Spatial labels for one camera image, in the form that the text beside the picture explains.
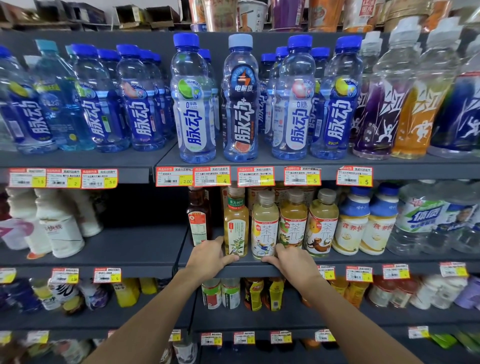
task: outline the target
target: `forearm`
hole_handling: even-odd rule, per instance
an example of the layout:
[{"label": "forearm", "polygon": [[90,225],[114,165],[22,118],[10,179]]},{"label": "forearm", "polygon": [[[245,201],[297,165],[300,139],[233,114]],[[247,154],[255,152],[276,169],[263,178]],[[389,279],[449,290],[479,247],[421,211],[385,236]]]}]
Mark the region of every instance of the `forearm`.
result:
[{"label": "forearm", "polygon": [[188,268],[180,270],[162,292],[116,330],[84,363],[158,363],[184,305],[198,285]]},{"label": "forearm", "polygon": [[422,364],[322,277],[300,293],[320,313],[349,364]]}]

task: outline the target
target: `blue bottle cap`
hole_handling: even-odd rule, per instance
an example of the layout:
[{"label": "blue bottle cap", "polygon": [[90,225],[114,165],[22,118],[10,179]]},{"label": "blue bottle cap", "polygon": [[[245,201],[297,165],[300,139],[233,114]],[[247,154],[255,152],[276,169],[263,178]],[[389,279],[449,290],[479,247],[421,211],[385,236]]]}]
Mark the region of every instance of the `blue bottle cap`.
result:
[{"label": "blue bottle cap", "polygon": [[0,58],[10,58],[12,53],[7,47],[0,46]]},{"label": "blue bottle cap", "polygon": [[113,49],[97,49],[96,50],[98,57],[103,60],[120,60],[120,56],[116,50]]},{"label": "blue bottle cap", "polygon": [[275,50],[275,55],[277,57],[286,57],[288,55],[288,48],[287,47],[277,47]]},{"label": "blue bottle cap", "polygon": [[153,61],[153,52],[149,49],[141,49],[140,50],[140,59],[141,60]]},{"label": "blue bottle cap", "polygon": [[77,56],[97,56],[96,48],[91,44],[72,44],[72,51]]},{"label": "blue bottle cap", "polygon": [[397,196],[399,188],[400,187],[398,187],[398,185],[396,185],[395,183],[382,182],[378,186],[378,192],[380,192],[381,194],[385,194],[387,196]]},{"label": "blue bottle cap", "polygon": [[71,45],[71,44],[70,44],[69,46],[65,46],[65,50],[67,51],[67,54],[68,54],[69,56],[71,56],[71,55],[74,54],[74,52],[73,52],[73,50],[72,50],[72,45]]},{"label": "blue bottle cap", "polygon": [[359,50],[361,41],[361,36],[341,36],[336,40],[335,49],[356,48]]},{"label": "blue bottle cap", "polygon": [[139,56],[140,49],[133,44],[118,44],[117,52],[121,56]]},{"label": "blue bottle cap", "polygon": [[300,47],[312,48],[312,36],[301,35],[288,38],[288,49]]},{"label": "blue bottle cap", "polygon": [[367,196],[370,193],[370,187],[352,186],[350,187],[350,193],[358,196]]},{"label": "blue bottle cap", "polygon": [[173,35],[173,44],[176,47],[200,48],[200,40],[195,33],[176,33]]},{"label": "blue bottle cap", "polygon": [[313,58],[328,58],[330,57],[330,48],[327,47],[318,47],[312,48],[310,54]]},{"label": "blue bottle cap", "polygon": [[52,40],[35,39],[35,43],[36,43],[36,47],[40,51],[45,51],[45,50],[52,50],[54,52],[59,51],[57,44]]},{"label": "blue bottle cap", "polygon": [[198,53],[200,53],[200,55],[205,58],[207,61],[211,61],[212,60],[212,57],[210,57],[210,51],[208,49],[200,49],[198,51]]},{"label": "blue bottle cap", "polygon": [[275,53],[262,54],[262,62],[275,62]]}]

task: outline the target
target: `price tag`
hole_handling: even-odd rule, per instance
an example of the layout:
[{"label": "price tag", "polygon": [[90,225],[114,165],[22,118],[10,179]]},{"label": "price tag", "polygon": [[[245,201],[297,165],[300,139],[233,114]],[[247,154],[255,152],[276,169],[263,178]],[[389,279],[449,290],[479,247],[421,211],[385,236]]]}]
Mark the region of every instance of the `price tag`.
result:
[{"label": "price tag", "polygon": [[77,284],[78,272],[78,268],[53,268],[50,282],[57,284]]},{"label": "price tag", "polygon": [[383,264],[384,279],[409,279],[408,264]]},{"label": "price tag", "polygon": [[45,168],[10,168],[9,187],[44,188],[47,186]]},{"label": "price tag", "polygon": [[193,185],[196,187],[230,186],[230,166],[195,167],[193,169]]},{"label": "price tag", "polygon": [[115,188],[119,182],[119,170],[82,170],[83,189]]},{"label": "price tag", "polygon": [[255,331],[234,332],[233,343],[255,345]]},{"label": "price tag", "polygon": [[173,330],[170,334],[169,341],[181,341],[181,330]]},{"label": "price tag", "polygon": [[8,344],[12,340],[11,331],[0,331],[0,344]]},{"label": "price tag", "polygon": [[468,277],[466,264],[460,262],[441,262],[440,274],[442,277]]},{"label": "price tag", "polygon": [[242,167],[237,172],[239,187],[275,186],[274,167]]},{"label": "price tag", "polygon": [[285,186],[321,186],[320,168],[311,167],[285,167],[284,184]]},{"label": "price tag", "polygon": [[156,186],[193,186],[193,168],[157,167]]},{"label": "price tag", "polygon": [[336,173],[339,186],[373,187],[373,168],[343,166]]},{"label": "price tag", "polygon": [[82,170],[47,168],[47,188],[81,188]]},{"label": "price tag", "polygon": [[16,275],[17,270],[15,268],[0,268],[0,283],[12,283]]},{"label": "price tag", "polygon": [[200,341],[202,346],[222,346],[222,333],[221,332],[204,332],[202,333],[202,339]]},{"label": "price tag", "polygon": [[27,333],[28,344],[46,344],[48,343],[48,330],[29,331]]},{"label": "price tag", "polygon": [[317,266],[318,271],[322,275],[322,277],[326,280],[334,280],[335,279],[335,267],[333,266]]},{"label": "price tag", "polygon": [[120,268],[95,268],[93,273],[93,283],[120,283]]},{"label": "price tag", "polygon": [[270,343],[271,344],[291,344],[292,333],[290,331],[271,331]]},{"label": "price tag", "polygon": [[409,339],[428,339],[429,337],[428,326],[410,326],[408,328]]},{"label": "price tag", "polygon": [[315,332],[316,342],[331,342],[336,341],[329,329],[318,330]]},{"label": "price tag", "polygon": [[373,268],[348,266],[346,277],[351,282],[373,282]]}]

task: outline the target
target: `white plastic bottle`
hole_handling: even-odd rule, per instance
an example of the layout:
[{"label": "white plastic bottle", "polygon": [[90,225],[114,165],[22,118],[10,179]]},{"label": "white plastic bottle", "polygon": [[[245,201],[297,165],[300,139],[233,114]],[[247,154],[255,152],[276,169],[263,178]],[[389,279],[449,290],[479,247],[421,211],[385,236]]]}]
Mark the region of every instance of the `white plastic bottle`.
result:
[{"label": "white plastic bottle", "polygon": [[38,196],[36,217],[47,232],[53,255],[57,258],[66,258],[81,251],[85,241],[71,209],[60,196],[59,190],[36,188],[35,194]]},{"label": "white plastic bottle", "polygon": [[52,251],[52,245],[45,233],[45,229],[36,218],[36,196],[33,190],[6,188],[6,191],[10,196],[7,200],[10,205],[10,216],[12,218],[20,218],[29,223],[28,227],[24,230],[25,242],[32,253],[50,253]]},{"label": "white plastic bottle", "polygon": [[103,230],[103,225],[98,221],[90,193],[85,190],[62,190],[78,209],[77,224],[84,238],[97,235]]}]

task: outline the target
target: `left hand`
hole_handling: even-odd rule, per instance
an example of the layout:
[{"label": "left hand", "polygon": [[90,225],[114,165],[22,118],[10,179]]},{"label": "left hand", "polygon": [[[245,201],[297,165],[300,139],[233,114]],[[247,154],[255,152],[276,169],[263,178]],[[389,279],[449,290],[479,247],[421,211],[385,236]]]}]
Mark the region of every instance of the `left hand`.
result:
[{"label": "left hand", "polygon": [[240,257],[236,254],[223,256],[223,236],[215,240],[207,240],[193,248],[185,268],[188,268],[198,285],[215,277],[227,264],[236,262]]}]

